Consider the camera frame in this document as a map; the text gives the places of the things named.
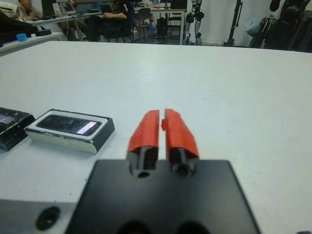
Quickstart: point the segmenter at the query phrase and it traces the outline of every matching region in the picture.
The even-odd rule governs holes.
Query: metal stand
[[[240,13],[242,12],[243,4],[244,3],[241,0],[237,0],[235,11],[234,11],[233,23],[232,23],[232,27],[231,27],[231,31],[230,31],[230,37],[228,39],[228,42],[224,43],[224,46],[228,46],[228,47],[234,46],[235,39],[233,38],[233,36],[234,36],[235,28],[238,27],[238,23],[239,23],[239,19],[240,19]]]

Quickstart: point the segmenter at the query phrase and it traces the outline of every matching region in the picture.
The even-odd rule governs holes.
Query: blue object
[[[26,34],[24,34],[24,33],[17,34],[16,37],[17,37],[17,39],[18,39],[19,42],[28,40]]]

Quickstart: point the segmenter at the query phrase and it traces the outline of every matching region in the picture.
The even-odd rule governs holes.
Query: white table
[[[3,44],[3,47],[0,48],[0,57],[10,54],[12,52],[28,48],[30,46],[38,45],[47,41],[56,40],[57,37],[60,37],[62,33],[52,33],[50,35],[42,37],[31,37],[27,41],[19,42],[18,40],[7,42]]]
[[[139,9],[142,9],[142,8],[135,8],[135,12],[137,13],[139,11]],[[180,26],[180,45],[182,45],[182,42],[183,42],[185,11],[186,11],[186,9],[151,8],[151,13],[159,13],[159,14],[178,13],[178,14],[181,14],[182,20],[181,20],[181,26]]]
[[[116,131],[97,155],[30,139],[0,153],[0,199],[77,202],[97,159],[125,158],[144,114],[173,108],[202,159],[231,161],[264,234],[312,231],[311,59],[91,42],[47,42],[1,57],[1,107],[35,117],[51,108],[108,116]],[[161,132],[160,158],[164,139]]]

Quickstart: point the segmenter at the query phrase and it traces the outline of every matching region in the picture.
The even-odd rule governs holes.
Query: black bag
[[[165,37],[168,33],[167,20],[163,17],[157,20],[157,34],[159,37]]]
[[[11,19],[0,12],[0,42],[16,40],[16,34],[20,33],[25,33],[27,37],[30,37],[36,31],[36,27],[31,24]]]

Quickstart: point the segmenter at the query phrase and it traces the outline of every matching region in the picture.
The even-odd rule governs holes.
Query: open phone box
[[[113,119],[51,109],[26,129],[32,140],[96,154],[115,130]]]
[[[34,120],[30,113],[0,107],[0,149],[9,151],[26,138],[24,128]]]

